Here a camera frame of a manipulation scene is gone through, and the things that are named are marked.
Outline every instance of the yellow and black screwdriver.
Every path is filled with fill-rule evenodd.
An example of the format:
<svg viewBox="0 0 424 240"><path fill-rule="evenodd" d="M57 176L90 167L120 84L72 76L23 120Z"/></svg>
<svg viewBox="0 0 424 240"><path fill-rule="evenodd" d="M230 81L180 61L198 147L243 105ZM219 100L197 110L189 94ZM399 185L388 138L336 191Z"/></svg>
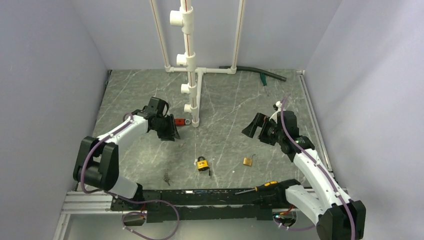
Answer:
<svg viewBox="0 0 424 240"><path fill-rule="evenodd" d="M265 183L263 185L256 186L256 187L254 187L252 189L249 189L249 190L246 190L246 191L236 192L236 193L234 193L234 195L245 194L245 193L253 192L253 191L255 191L255 192L270 191L270 190L275 189L277 186L278 186L278 182L277 181L269 181L269 182L267 182L267 183Z"/></svg>

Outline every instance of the gray marble surface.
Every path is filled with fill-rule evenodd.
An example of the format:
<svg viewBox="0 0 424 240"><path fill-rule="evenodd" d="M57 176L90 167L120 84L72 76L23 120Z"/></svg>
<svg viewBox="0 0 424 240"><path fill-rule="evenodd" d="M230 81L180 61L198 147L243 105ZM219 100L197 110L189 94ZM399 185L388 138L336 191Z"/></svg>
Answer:
<svg viewBox="0 0 424 240"><path fill-rule="evenodd" d="M267 77L267 96L259 74L239 71L234 75L207 73L203 76L200 103L200 125L178 127L181 140L160 141L155 132L136 139L120 156L119 171L143 185L144 189L211 189L246 188L268 181L297 179L308 185L302 172L284 155L278 144L267 145L241 133L257 112L271 115L272 105L290 94L286 109L294 111L300 134L308 136L317 146L302 86L293 69L272 70L287 77L282 82ZM180 92L187 83L187 73L166 73L164 70L112 71L98 113L94 136L104 134L122 122L125 113L141 109L150 97L156 96L170 104L176 118L191 119L184 113L189 97ZM243 159L257 154L252 166ZM212 176L198 172L194 165L204 156ZM163 180L168 172L170 186Z"/></svg>

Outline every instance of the gray wall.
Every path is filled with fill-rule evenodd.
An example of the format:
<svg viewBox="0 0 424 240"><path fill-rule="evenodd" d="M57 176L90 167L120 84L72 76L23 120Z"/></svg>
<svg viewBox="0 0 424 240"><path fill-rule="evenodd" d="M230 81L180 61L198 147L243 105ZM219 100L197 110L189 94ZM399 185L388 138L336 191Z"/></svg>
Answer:
<svg viewBox="0 0 424 240"><path fill-rule="evenodd" d="M0 239L52 239L106 67L67 0L0 7Z"/></svg>
<svg viewBox="0 0 424 240"><path fill-rule="evenodd" d="M343 0L306 68L364 239L424 239L424 2Z"/></svg>
<svg viewBox="0 0 424 240"><path fill-rule="evenodd" d="M161 55L148 0L72 0L109 69L160 69ZM304 69L341 0L246 1L238 63ZM239 0L193 0L197 65L230 65ZM181 28L169 24L179 0L158 0L169 61L184 52Z"/></svg>

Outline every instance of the black tube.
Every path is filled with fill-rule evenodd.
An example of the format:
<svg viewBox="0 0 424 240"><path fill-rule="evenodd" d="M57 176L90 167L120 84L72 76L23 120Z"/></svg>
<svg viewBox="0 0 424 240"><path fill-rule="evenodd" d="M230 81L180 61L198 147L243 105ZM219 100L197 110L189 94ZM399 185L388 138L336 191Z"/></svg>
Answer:
<svg viewBox="0 0 424 240"><path fill-rule="evenodd" d="M231 68L231 66L220 66L219 68L220 69L229 69L229 68ZM265 71L265 70L262 70L262 69L259 69L259 68L256 68L256 67L236 66L236 68L237 68L237 71L248 71L248 72L254 72L254 73L258 73L258 74L263 73L268 77L271 77L271 78L274 78L274 79L277 79L277 80L280 80L280 81L283 81L283 82L285 82L287 80L287 78L285 76L280 76L278 74L272 73L270 71Z"/></svg>

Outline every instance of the green screwdriver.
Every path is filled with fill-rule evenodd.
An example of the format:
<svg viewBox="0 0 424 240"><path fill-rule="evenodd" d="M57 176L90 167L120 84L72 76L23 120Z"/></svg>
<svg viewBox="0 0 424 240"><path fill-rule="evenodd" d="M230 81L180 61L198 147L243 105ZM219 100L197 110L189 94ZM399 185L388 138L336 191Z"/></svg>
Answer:
<svg viewBox="0 0 424 240"><path fill-rule="evenodd" d="M267 80L265 79L265 74L263 72L261 72L261 73L259 73L259 77L260 77L260 80L262 81L263 86L265 87L266 95L268 95L268 97L269 97L270 94L268 93Z"/></svg>

